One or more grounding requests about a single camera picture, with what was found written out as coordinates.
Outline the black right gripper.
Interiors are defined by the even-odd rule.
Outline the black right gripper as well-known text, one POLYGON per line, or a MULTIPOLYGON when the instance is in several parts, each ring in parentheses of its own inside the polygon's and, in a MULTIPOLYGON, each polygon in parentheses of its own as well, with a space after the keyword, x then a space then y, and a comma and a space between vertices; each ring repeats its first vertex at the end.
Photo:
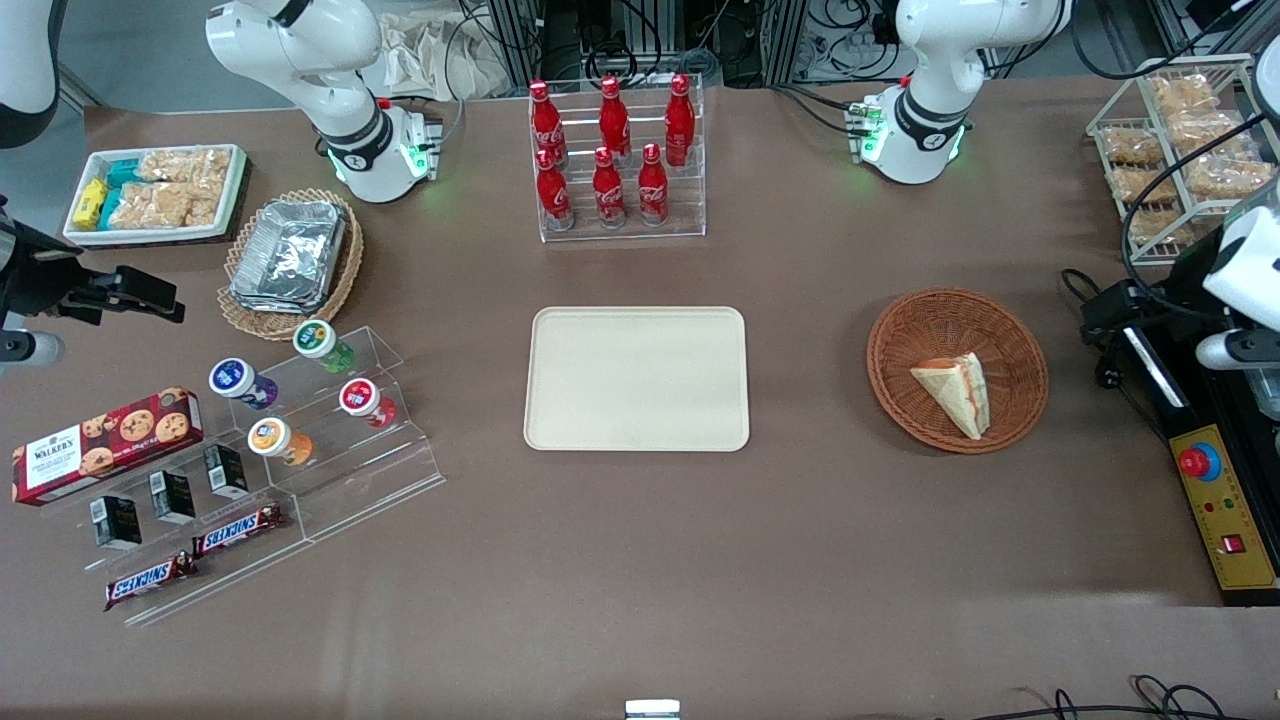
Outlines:
POLYGON ((133 266, 108 275, 81 265, 83 249, 15 220, 1 201, 3 314, 69 316, 97 325, 105 309, 138 313, 182 324, 186 305, 175 284, 133 266))

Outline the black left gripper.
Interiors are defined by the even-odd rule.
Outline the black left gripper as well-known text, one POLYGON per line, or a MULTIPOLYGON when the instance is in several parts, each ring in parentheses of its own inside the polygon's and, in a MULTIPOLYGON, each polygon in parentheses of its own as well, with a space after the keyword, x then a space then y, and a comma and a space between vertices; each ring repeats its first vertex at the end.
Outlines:
POLYGON ((1203 288, 1217 260, 1222 228, 1216 228, 1183 251, 1169 275, 1147 299, 1133 279, 1119 281, 1080 305, 1079 337, 1084 346, 1103 347, 1124 328, 1164 328, 1170 333, 1217 333, 1233 328, 1231 311, 1203 288))

